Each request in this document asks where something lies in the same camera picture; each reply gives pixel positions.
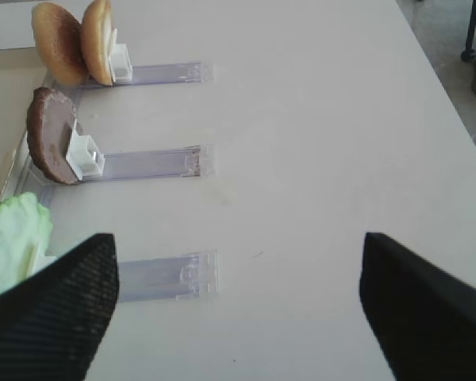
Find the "toasted bun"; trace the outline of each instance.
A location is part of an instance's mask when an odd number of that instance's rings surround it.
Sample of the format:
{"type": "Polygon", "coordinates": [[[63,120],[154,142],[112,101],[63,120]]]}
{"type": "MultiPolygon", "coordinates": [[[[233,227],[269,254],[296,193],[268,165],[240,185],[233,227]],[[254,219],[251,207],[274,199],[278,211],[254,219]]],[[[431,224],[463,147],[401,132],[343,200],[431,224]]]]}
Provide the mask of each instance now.
{"type": "Polygon", "coordinates": [[[86,82],[81,53],[81,25],[66,9],[42,2],[32,9],[32,29],[40,59],[56,81],[68,86],[86,82]]]}
{"type": "Polygon", "coordinates": [[[83,15],[81,49],[88,71],[102,85],[111,86],[113,78],[108,66],[109,38],[113,17],[109,0],[94,0],[83,15]]]}

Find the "transparent plastic strip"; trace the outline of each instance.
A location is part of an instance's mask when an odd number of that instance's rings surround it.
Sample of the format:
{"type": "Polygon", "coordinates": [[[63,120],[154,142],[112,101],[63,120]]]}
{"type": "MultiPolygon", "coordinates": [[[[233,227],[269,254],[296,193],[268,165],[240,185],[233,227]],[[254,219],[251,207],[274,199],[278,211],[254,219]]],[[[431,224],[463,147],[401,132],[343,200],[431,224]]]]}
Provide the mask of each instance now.
{"type": "Polygon", "coordinates": [[[190,177],[213,171],[208,160],[211,146],[197,145],[164,151],[126,152],[104,155],[102,176],[86,177],[84,183],[156,177],[190,177]]]}
{"type": "MultiPolygon", "coordinates": [[[[114,87],[161,85],[166,83],[203,83],[212,79],[212,70],[209,64],[195,61],[188,63],[171,63],[167,65],[134,66],[130,82],[116,82],[114,87]]],[[[107,87],[90,79],[80,88],[84,90],[101,89],[107,87]]]]}
{"type": "MultiPolygon", "coordinates": [[[[215,174],[212,145],[163,151],[126,152],[104,157],[106,164],[102,177],[83,178],[81,183],[215,174]]],[[[19,176],[14,194],[33,192],[42,205],[49,207],[56,187],[63,185],[46,179],[29,157],[19,176]]]]}
{"type": "Polygon", "coordinates": [[[218,291],[217,251],[118,264],[119,302],[192,299],[218,291]]]}

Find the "gray floor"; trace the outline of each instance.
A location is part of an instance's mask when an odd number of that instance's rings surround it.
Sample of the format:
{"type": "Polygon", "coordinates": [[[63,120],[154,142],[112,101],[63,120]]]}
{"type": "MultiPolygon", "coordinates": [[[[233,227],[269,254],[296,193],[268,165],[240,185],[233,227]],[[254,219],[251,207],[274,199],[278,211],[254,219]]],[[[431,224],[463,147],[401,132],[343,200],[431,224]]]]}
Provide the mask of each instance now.
{"type": "Polygon", "coordinates": [[[397,2],[476,144],[476,97],[470,91],[473,67],[460,60],[472,0],[397,2]]]}

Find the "white table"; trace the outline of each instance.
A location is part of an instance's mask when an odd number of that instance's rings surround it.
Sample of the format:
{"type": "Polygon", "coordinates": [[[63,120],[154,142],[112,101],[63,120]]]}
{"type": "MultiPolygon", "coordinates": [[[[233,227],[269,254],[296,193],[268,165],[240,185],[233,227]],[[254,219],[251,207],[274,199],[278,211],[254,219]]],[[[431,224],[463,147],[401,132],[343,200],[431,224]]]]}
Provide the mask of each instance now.
{"type": "Polygon", "coordinates": [[[53,243],[216,248],[221,294],[118,305],[88,379],[393,379],[359,302],[365,232],[476,286],[476,150],[394,0],[113,6],[133,64],[216,80],[87,92],[86,131],[103,152],[213,143],[219,175],[65,188],[53,243]]]}

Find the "chair leg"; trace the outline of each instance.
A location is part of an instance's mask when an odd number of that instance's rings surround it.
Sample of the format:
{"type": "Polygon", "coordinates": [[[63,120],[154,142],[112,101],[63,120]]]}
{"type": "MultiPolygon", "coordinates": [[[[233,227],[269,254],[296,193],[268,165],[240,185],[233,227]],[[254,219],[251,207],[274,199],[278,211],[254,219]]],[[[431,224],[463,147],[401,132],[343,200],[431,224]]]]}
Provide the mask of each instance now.
{"type": "Polygon", "coordinates": [[[466,50],[462,52],[460,58],[464,62],[470,62],[476,57],[476,51],[473,49],[474,31],[476,30],[476,0],[473,0],[473,6],[470,11],[469,29],[467,30],[466,50]]]}

